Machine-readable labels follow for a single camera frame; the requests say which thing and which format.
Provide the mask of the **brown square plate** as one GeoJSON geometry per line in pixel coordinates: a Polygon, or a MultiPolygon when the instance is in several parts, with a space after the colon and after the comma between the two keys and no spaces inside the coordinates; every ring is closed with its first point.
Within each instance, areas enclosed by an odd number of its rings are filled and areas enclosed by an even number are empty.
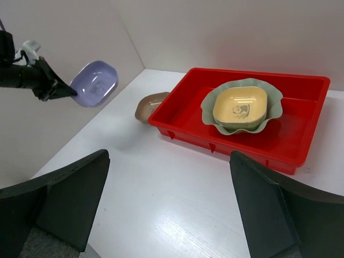
{"type": "Polygon", "coordinates": [[[135,111],[136,120],[143,124],[148,124],[148,119],[158,106],[169,95],[169,92],[161,92],[144,97],[138,104],[135,111]]]}

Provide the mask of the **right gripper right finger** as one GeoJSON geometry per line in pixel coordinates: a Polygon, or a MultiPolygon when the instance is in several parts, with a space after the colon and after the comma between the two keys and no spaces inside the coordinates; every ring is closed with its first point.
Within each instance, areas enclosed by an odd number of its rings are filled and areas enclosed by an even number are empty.
{"type": "Polygon", "coordinates": [[[251,257],[343,257],[343,196],[233,151],[231,176],[251,257]]]}

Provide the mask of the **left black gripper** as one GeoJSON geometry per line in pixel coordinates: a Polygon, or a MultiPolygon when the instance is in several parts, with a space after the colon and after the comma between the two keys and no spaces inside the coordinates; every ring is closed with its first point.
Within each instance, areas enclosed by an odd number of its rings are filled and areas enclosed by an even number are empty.
{"type": "Polygon", "coordinates": [[[41,101],[77,96],[46,60],[34,66],[1,65],[1,88],[30,89],[41,101]]]}

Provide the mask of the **yellow square plate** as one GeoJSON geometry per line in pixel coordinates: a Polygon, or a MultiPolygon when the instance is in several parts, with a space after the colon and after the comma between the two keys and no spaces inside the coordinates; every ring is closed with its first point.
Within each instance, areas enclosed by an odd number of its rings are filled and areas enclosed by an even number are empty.
{"type": "Polygon", "coordinates": [[[214,104],[213,117],[225,124],[251,124],[267,114],[268,95],[259,87],[235,87],[221,92],[214,104]]]}

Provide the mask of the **large green scalloped bowl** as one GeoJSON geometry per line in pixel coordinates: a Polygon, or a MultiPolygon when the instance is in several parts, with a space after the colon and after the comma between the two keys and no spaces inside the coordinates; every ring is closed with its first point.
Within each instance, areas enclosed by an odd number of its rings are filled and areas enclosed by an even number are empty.
{"type": "Polygon", "coordinates": [[[256,78],[244,78],[241,80],[229,81],[210,91],[210,93],[208,93],[203,99],[200,106],[202,109],[202,122],[205,125],[214,126],[222,135],[233,135],[239,133],[258,134],[265,129],[269,121],[282,116],[282,98],[283,94],[275,86],[256,78]],[[225,124],[214,119],[213,108],[217,96],[221,92],[235,87],[259,87],[266,91],[268,95],[268,104],[267,114],[264,119],[251,124],[225,124]]]}

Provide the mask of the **red plastic bin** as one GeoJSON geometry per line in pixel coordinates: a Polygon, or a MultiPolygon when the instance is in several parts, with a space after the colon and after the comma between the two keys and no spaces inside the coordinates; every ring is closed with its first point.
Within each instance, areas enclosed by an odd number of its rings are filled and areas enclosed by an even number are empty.
{"type": "Polygon", "coordinates": [[[306,160],[330,85],[323,76],[192,68],[153,112],[149,123],[162,135],[230,155],[240,151],[259,163],[293,175],[306,160]],[[201,102],[228,81],[256,78],[282,94],[283,113],[257,134],[222,135],[202,122],[201,102]]]}

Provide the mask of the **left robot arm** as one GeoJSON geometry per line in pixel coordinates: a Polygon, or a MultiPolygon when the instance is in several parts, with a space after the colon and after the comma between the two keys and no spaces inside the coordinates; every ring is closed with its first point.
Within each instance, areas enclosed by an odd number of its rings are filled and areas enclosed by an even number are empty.
{"type": "Polygon", "coordinates": [[[35,50],[22,47],[15,52],[13,36],[6,31],[1,31],[1,87],[30,89],[44,102],[77,95],[35,50]]]}

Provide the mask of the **purple square plate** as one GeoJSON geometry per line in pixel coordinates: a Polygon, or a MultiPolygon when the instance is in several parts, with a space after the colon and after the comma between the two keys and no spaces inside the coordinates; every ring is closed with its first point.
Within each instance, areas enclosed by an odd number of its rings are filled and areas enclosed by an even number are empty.
{"type": "Polygon", "coordinates": [[[115,68],[104,61],[93,61],[71,81],[70,87],[77,92],[72,99],[82,107],[97,107],[116,90],[118,83],[115,68]]]}

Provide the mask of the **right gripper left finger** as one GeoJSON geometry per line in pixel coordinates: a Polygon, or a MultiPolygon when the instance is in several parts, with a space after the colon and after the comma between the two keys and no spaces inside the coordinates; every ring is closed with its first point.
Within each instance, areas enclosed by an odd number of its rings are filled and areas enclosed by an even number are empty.
{"type": "Polygon", "coordinates": [[[106,149],[1,189],[1,257],[80,257],[109,172],[106,149]]]}

